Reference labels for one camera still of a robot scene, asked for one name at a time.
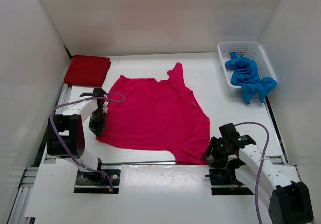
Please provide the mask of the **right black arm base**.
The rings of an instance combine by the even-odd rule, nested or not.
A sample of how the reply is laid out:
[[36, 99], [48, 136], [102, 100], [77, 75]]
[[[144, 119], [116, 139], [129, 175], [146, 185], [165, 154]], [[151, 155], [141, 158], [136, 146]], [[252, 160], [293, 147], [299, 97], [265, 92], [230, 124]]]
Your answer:
[[238, 158], [213, 160], [209, 164], [209, 174], [205, 175], [210, 180], [212, 195], [253, 195], [248, 187], [236, 179], [235, 170], [243, 165], [245, 163]]

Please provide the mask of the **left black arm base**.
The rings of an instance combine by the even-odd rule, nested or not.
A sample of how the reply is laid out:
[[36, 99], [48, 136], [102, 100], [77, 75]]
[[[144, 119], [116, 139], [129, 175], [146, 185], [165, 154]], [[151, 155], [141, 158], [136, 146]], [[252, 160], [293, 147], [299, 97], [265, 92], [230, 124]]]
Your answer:
[[101, 170], [109, 176], [113, 188], [110, 187], [106, 175], [78, 170], [75, 177], [74, 193], [119, 194], [121, 165], [102, 165]]

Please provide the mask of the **dark red t shirt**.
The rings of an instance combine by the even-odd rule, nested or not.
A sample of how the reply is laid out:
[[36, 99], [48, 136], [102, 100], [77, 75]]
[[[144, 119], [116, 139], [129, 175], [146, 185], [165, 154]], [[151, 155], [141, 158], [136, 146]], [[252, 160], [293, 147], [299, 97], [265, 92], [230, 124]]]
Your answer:
[[64, 83], [72, 86], [102, 87], [111, 60], [107, 57], [74, 55], [64, 77]]

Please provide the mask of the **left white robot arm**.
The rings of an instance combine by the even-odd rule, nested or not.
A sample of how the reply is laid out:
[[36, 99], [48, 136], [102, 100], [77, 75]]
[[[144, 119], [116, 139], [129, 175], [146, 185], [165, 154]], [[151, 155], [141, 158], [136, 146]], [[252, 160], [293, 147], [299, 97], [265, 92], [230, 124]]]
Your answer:
[[107, 180], [101, 169], [102, 161], [85, 148], [83, 123], [89, 119], [89, 129], [99, 137], [106, 129], [108, 94], [101, 88], [92, 93], [83, 93], [76, 103], [60, 113], [52, 114], [48, 120], [47, 153], [73, 163], [83, 177], [94, 185]]

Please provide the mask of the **pink t shirt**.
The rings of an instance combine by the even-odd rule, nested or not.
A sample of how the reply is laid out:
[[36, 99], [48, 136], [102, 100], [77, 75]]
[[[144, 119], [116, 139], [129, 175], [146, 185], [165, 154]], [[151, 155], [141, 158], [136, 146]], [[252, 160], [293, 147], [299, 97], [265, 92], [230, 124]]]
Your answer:
[[169, 151], [179, 164], [205, 165], [210, 119], [185, 86], [176, 63], [166, 80], [121, 75], [111, 92], [126, 100], [108, 107], [106, 129], [96, 139], [126, 149]]

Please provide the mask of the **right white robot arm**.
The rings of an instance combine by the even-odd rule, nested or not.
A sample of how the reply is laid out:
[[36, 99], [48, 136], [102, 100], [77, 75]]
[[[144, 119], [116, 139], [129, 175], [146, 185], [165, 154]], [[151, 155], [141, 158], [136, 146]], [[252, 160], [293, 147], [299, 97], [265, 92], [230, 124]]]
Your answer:
[[221, 136], [212, 137], [202, 158], [213, 158], [209, 174], [213, 186], [245, 186], [254, 194], [256, 215], [263, 222], [263, 203], [272, 223], [313, 223], [308, 186], [288, 177], [266, 157], [270, 133], [260, 149], [249, 135], [241, 135], [234, 123], [219, 127]]

